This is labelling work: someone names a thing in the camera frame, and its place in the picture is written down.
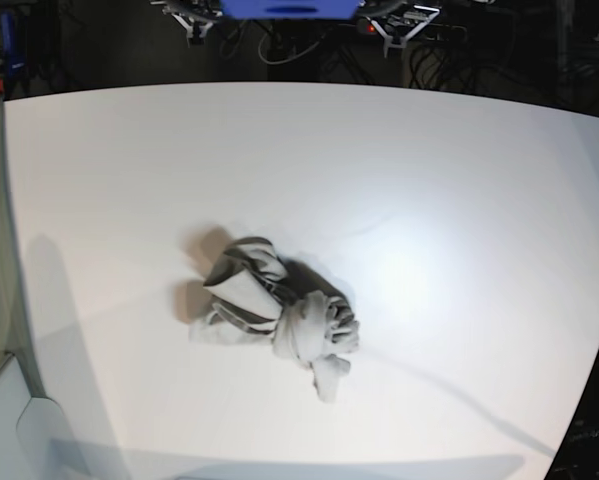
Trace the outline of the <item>grey t-shirt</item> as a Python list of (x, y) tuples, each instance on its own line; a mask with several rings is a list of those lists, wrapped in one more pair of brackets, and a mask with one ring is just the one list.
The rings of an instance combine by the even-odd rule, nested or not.
[(268, 346), (311, 372), (320, 401), (335, 401), (360, 343), (360, 323), (339, 290), (263, 237), (229, 243), (202, 288), (208, 298), (191, 319), (192, 340)]

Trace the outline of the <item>blue box at top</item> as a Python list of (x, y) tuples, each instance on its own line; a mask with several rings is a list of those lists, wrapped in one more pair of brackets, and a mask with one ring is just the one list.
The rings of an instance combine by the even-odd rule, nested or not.
[(224, 0), (225, 14), (236, 19), (349, 19), (356, 0)]

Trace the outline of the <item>black power strip red switch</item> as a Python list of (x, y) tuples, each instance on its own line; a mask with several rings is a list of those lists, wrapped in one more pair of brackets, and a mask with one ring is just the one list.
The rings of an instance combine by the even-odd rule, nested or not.
[(467, 34), (464, 25), (452, 24), (439, 19), (425, 23), (423, 19), (408, 19), (397, 16), (369, 19), (358, 18), (355, 23), (361, 35), (376, 38), (379, 41), (400, 43), (403, 38), (442, 40), (458, 34), (460, 38)]

